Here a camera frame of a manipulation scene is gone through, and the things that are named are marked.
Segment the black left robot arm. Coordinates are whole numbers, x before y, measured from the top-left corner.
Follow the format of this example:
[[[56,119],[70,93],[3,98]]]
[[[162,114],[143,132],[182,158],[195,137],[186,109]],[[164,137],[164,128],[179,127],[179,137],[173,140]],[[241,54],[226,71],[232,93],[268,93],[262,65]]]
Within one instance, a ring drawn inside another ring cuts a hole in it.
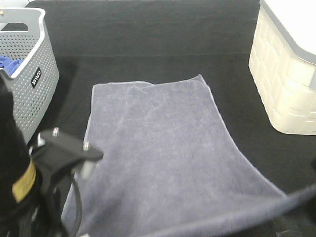
[[[0,235],[69,237],[40,194],[40,179],[13,116],[13,94],[0,80]]]

